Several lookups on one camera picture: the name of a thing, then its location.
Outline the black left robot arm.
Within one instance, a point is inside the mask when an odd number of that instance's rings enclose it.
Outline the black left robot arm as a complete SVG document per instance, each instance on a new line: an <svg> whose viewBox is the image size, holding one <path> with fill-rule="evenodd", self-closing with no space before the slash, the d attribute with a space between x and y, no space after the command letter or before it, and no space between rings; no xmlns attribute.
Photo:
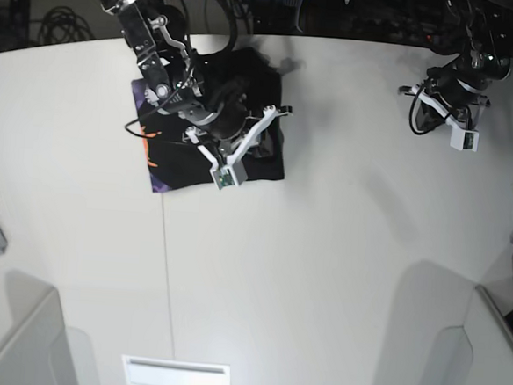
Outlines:
<svg viewBox="0 0 513 385"><path fill-rule="evenodd" d="M509 29L501 8L486 0L446 0L445 6L456 20L449 41L455 57L426 69L421 83L398 90L413 99L408 123L417 136L450 118L466 131L474 129L482 111L491 106L484 93L513 69Z"/></svg>

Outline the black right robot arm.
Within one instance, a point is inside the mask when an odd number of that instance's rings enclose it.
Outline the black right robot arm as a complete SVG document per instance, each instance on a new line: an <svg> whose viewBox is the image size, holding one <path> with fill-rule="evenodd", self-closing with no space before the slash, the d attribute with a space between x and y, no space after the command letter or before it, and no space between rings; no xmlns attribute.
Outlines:
<svg viewBox="0 0 513 385"><path fill-rule="evenodd" d="M153 99L141 116L158 114L189 123L179 146L197 148L214 169L232 169L252 149L265 144L276 119L292 113L289 105L270 104L254 92L259 78L241 68L253 48L237 48L237 19L226 0L215 0L228 20L225 47L201 54L192 44L190 12L167 0L99 0L120 24L126 44Z"/></svg>

